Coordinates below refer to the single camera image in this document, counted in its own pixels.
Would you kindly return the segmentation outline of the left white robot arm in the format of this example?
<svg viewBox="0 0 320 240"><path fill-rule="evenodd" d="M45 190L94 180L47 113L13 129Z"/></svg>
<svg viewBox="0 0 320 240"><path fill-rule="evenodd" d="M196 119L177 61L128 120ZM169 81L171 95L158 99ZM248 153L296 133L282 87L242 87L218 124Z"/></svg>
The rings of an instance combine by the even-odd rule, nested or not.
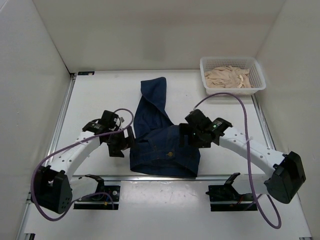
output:
<svg viewBox="0 0 320 240"><path fill-rule="evenodd" d="M117 118L88 122L75 143L57 151L50 164L35 171L31 200L39 210L47 209L59 215L82 198L100 200L105 195L104 180L92 173L74 178L76 170L103 143L107 144L110 157L122 158L122 151L131 148L134 141L131 125L122 128Z"/></svg>

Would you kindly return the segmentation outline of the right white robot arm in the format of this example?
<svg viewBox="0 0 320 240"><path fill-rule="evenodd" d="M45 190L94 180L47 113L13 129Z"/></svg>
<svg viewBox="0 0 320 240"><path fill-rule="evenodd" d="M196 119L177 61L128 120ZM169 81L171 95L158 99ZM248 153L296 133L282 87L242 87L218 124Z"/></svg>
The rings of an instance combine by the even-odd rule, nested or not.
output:
<svg viewBox="0 0 320 240"><path fill-rule="evenodd" d="M301 157L291 151L288 154L271 149L246 136L222 118L206 119L203 125L179 124L180 145L188 143L196 148L209 148L216 144L243 158L250 157L251 164L262 174L232 174L221 186L222 194L230 200L252 193L266 194L280 203L289 204L306 180Z"/></svg>

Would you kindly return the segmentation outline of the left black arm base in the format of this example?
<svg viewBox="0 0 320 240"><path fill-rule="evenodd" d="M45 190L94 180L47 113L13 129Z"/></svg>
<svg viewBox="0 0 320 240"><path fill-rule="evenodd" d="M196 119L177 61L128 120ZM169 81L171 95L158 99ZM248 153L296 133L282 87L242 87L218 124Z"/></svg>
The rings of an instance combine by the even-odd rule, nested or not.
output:
<svg viewBox="0 0 320 240"><path fill-rule="evenodd" d="M118 210L121 186L106 184L97 175L78 177L70 184L75 210Z"/></svg>

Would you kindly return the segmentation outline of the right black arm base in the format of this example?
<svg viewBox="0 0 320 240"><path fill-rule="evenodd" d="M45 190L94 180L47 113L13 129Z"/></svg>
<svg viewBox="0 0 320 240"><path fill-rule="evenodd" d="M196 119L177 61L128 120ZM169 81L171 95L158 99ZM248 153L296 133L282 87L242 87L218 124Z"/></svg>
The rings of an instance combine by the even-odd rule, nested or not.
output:
<svg viewBox="0 0 320 240"><path fill-rule="evenodd" d="M234 181L240 176L239 172L233 173L224 184L208 186L205 193L209 196L211 212L242 212L257 211L252 193L238 193L233 187Z"/></svg>

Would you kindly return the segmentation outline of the dark blue denim trousers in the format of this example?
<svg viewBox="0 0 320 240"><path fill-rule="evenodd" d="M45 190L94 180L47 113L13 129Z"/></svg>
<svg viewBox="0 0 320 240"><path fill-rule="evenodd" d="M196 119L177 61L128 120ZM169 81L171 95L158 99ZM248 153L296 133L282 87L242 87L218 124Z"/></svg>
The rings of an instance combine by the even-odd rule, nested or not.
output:
<svg viewBox="0 0 320 240"><path fill-rule="evenodd" d="M188 144L180 146L179 126L165 111L166 78L141 81L140 92L133 120L135 143L129 153L130 170L153 176L197 177L200 151Z"/></svg>

